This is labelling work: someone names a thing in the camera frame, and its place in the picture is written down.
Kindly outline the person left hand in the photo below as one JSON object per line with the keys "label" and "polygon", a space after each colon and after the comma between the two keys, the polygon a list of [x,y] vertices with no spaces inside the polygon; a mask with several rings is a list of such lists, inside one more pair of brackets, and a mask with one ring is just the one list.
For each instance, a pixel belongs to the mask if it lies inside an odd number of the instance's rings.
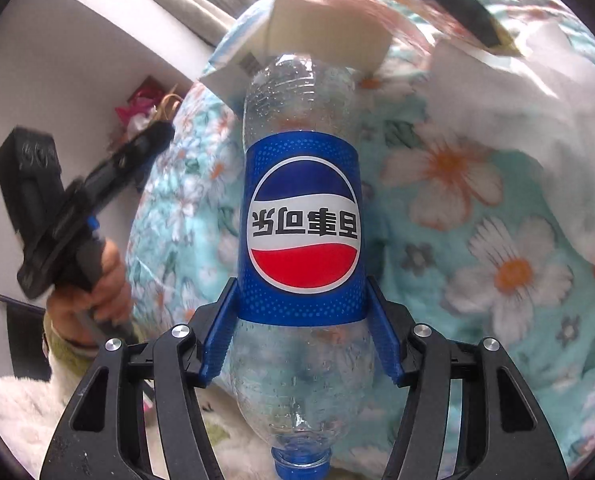
{"label": "person left hand", "polygon": [[77,346],[92,348],[95,339],[78,319],[78,313],[92,311],[97,322],[115,325],[127,322],[133,311],[132,291],[126,281],[123,257],[112,240],[104,242],[100,280],[91,292],[71,285],[56,287],[47,299],[47,313],[54,331]]}

